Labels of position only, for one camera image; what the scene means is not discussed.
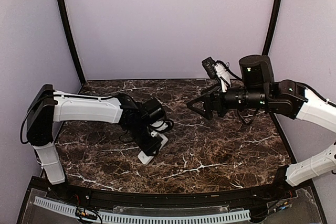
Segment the white remote control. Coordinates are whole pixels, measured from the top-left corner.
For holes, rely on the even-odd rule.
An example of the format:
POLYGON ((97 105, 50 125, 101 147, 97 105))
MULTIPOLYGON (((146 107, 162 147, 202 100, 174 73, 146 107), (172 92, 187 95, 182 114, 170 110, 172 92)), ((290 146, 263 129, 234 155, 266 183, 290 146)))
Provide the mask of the white remote control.
POLYGON ((160 152, 160 150, 166 145, 168 142, 168 138, 161 133, 158 133, 156 137, 161 141, 157 147, 154 148, 153 151, 150 152, 150 155, 147 156, 144 151, 141 151, 138 154, 138 159, 143 165, 148 165, 152 159, 154 159, 155 156, 157 156, 160 152))

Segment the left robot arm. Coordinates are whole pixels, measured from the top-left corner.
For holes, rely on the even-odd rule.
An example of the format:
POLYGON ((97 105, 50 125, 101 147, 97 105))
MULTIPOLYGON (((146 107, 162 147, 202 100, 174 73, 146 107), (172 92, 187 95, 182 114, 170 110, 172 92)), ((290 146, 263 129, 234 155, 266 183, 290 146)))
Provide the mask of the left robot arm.
POLYGON ((119 125, 130 134, 142 153, 157 156, 167 141, 165 132, 174 126, 161 103, 155 99, 136 102, 125 93, 107 97, 79 95, 55 90, 45 84, 29 106, 20 127, 20 141, 30 144, 54 185, 54 193, 63 201, 74 197, 66 181, 53 137, 53 124, 65 121, 95 121, 119 125))

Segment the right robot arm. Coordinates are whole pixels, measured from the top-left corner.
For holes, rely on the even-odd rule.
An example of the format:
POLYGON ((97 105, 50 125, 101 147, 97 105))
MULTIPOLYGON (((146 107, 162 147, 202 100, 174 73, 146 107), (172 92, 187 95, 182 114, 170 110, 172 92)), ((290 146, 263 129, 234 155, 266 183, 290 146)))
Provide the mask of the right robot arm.
POLYGON ((243 85, 233 87, 233 73, 227 64, 208 57, 202 62, 211 79, 217 84, 202 91, 187 107, 211 120, 217 112, 223 117, 228 110, 253 109, 300 119, 335 131, 335 104, 323 98, 309 85, 293 80, 274 81, 270 58, 265 55, 249 55, 239 60, 243 85))

